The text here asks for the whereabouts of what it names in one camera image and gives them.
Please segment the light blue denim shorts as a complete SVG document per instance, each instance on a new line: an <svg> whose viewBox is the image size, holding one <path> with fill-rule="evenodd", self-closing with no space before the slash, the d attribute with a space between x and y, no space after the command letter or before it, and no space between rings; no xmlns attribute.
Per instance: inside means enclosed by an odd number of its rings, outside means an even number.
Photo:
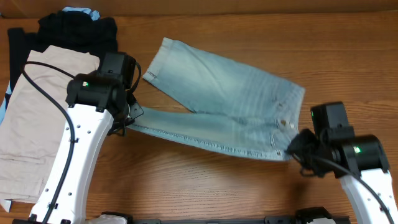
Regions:
<svg viewBox="0 0 398 224"><path fill-rule="evenodd" d="M168 38L143 77L187 112L145 108L133 130L229 156L289 160L305 94L300 85Z"/></svg>

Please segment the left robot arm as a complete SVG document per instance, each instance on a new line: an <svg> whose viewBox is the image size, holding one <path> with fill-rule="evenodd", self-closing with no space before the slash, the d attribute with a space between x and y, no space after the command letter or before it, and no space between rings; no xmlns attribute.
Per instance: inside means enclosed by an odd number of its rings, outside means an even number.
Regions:
<svg viewBox="0 0 398 224"><path fill-rule="evenodd" d="M79 74L67 86L68 108L49 179L26 223L86 223L86 203L106 136L124 136L143 114L132 75Z"/></svg>

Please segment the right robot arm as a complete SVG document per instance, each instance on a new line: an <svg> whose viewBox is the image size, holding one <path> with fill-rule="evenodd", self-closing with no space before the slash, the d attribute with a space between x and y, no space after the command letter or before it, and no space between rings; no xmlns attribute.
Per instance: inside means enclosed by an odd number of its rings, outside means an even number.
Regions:
<svg viewBox="0 0 398 224"><path fill-rule="evenodd" d="M374 135L332 139L302 130L290 143L291 155L310 176L332 172L340 181L358 223L397 223L397 204L386 153Z"/></svg>

